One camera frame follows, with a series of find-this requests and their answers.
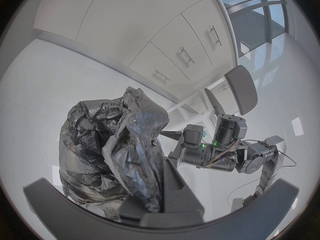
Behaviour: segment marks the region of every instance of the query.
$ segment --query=white tile floor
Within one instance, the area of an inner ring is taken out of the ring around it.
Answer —
[[[287,34],[241,57],[240,63],[250,71],[258,92],[258,105],[244,116],[248,126],[246,137],[263,140],[277,134],[286,139],[287,154],[298,163],[297,167],[278,173],[278,178],[300,188],[297,208],[290,210],[279,225],[277,229],[281,231],[303,208],[320,175],[320,130],[316,127],[320,109],[319,72]],[[60,127],[73,105],[81,100],[117,98],[128,86],[140,87],[165,109],[174,105],[99,62],[43,40],[27,46],[2,78],[0,178],[18,211],[43,238],[54,239],[30,211],[22,187],[41,177],[53,183],[52,166],[59,165]],[[229,89],[217,98],[227,108],[226,112],[232,113],[236,108]],[[303,135],[296,136],[292,120],[298,117]],[[162,142],[166,155],[176,144],[165,137]],[[206,221],[228,214],[228,195],[261,174],[261,169],[246,175],[188,165],[181,166],[179,171],[205,206]],[[229,203],[233,198],[252,194],[256,185],[254,182],[238,189]]]

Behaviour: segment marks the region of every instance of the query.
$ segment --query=crumpled plastic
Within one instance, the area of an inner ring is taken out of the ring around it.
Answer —
[[[115,135],[102,148],[106,164],[121,185],[150,212],[162,209],[163,150],[157,136],[169,122],[167,111],[139,89],[121,99]]]
[[[156,138],[168,121],[162,107],[132,87],[118,99],[79,102],[60,131],[59,172],[65,196],[115,221],[128,192],[148,210],[159,211],[163,151]],[[124,149],[125,157],[119,152]],[[117,161],[122,161],[122,169]]]

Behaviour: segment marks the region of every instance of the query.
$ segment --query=white cabinet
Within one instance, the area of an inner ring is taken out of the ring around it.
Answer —
[[[42,0],[34,28],[76,40],[81,22],[93,0]]]
[[[217,78],[222,78],[225,73],[237,66],[231,33],[217,0],[199,1],[182,15],[205,48]]]
[[[193,84],[208,81],[214,74],[205,49],[181,14],[166,25],[151,42],[168,56]]]
[[[190,80],[150,42],[134,59],[130,68],[177,98],[184,98],[190,89]]]
[[[94,0],[77,41],[129,66],[174,17],[200,0]]]

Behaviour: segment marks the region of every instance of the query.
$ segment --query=cabinet handle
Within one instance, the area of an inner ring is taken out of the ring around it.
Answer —
[[[158,69],[156,70],[158,73],[162,74],[166,79],[168,79],[169,81],[171,81],[171,79],[169,77],[167,77],[165,74],[161,73]]]
[[[217,32],[216,28],[215,28],[214,26],[212,26],[212,29],[211,29],[211,30],[214,30],[214,32],[216,33],[216,36],[217,36],[217,38],[218,38],[218,42],[220,43],[220,46],[222,46],[222,44],[221,44],[221,41],[220,41],[220,38],[219,38],[219,35],[218,35],[218,32]]]
[[[182,46],[182,50],[188,55],[188,57],[190,58],[190,60],[193,62],[193,64],[195,63],[195,61],[191,58],[190,54],[187,52],[187,50]]]

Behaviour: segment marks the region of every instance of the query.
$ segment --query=chair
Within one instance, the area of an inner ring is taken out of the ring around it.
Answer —
[[[242,65],[236,66],[234,69],[227,72],[224,77],[217,82],[210,85],[208,88],[192,95],[186,100],[180,102],[179,104],[171,107],[167,110],[168,113],[174,111],[175,109],[186,104],[190,99],[199,97],[206,108],[202,113],[199,113],[183,122],[177,123],[173,126],[165,128],[166,131],[179,131],[185,128],[188,124],[196,124],[198,122],[203,122],[207,128],[208,133],[211,137],[214,136],[215,126],[217,123],[217,116],[219,114],[225,114],[222,106],[210,91],[210,89],[218,86],[224,81],[227,81],[234,99],[239,108],[239,113],[241,115],[247,114],[249,111],[254,109],[258,103],[258,95],[256,88],[254,86],[254,81],[249,73],[249,71]]]

